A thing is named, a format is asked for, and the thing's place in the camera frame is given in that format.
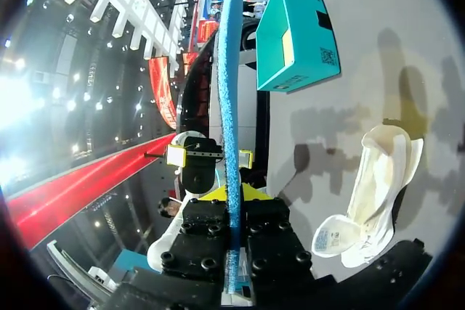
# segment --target floor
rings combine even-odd
[[[271,93],[268,192],[291,204],[291,223],[310,249],[320,223],[347,209],[364,133],[402,126],[425,146],[389,246],[419,238],[437,256],[465,195],[464,49],[455,25],[441,0],[324,1],[342,74]],[[313,263],[318,277],[337,280],[361,269],[339,257]]]

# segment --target blue sponge strip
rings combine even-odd
[[[226,288],[235,292],[240,250],[240,183],[238,147],[238,71],[243,0],[224,0],[218,33],[218,95],[225,150],[227,206],[231,244]]]

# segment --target sign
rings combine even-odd
[[[182,54],[182,60],[185,65],[192,65],[198,56],[198,52],[185,52]]]
[[[217,21],[198,21],[197,43],[206,43],[218,27],[219,23]]]
[[[184,75],[186,76],[189,72],[190,66],[194,63],[198,56],[198,52],[185,52],[182,54],[182,60],[184,61]]]
[[[161,117],[172,129],[176,129],[176,109],[174,108],[168,78],[168,57],[156,57],[148,61],[153,96]]]

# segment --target teal box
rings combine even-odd
[[[293,91],[340,74],[323,0],[269,0],[256,30],[257,89]]]

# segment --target red banner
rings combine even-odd
[[[194,63],[195,59],[198,56],[198,52],[186,52],[182,54],[182,60],[185,65],[191,65]]]
[[[176,109],[171,98],[168,77],[168,57],[156,57],[148,61],[153,96],[161,117],[172,129],[176,129]]]
[[[206,43],[218,26],[219,23],[217,21],[198,21],[197,43]]]
[[[173,137],[170,134],[109,155],[9,200],[9,214],[25,246],[32,249],[94,200],[157,160],[144,153],[164,153]]]
[[[182,54],[182,60],[184,61],[184,75],[186,76],[189,72],[190,66],[194,63],[198,56],[198,52],[186,52]]]

